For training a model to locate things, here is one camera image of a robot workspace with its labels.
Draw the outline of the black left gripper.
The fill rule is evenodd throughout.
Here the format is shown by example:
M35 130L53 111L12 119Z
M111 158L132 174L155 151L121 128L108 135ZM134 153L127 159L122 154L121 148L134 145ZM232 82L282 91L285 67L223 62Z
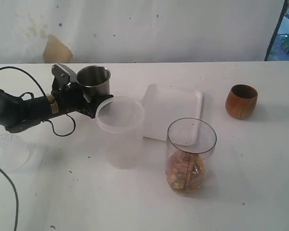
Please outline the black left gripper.
M54 80L52 83L51 95L54 97L53 104L55 104L55 113L53 113L51 118L72 112L79 112L90 118L95 118L98 106L114 97L111 94L98 95L93 96L91 101L87 102L78 83L70 83L60 89L57 80Z

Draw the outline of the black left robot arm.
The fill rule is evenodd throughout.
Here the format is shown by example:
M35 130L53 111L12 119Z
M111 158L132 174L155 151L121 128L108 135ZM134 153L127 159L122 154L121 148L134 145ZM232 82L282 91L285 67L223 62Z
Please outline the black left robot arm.
M98 106L113 95L97 95L87 102L79 84L72 83L60 90L53 83L51 94L28 100L12 96L0 89L0 125L10 133L19 133L41 122L72 112L95 118Z

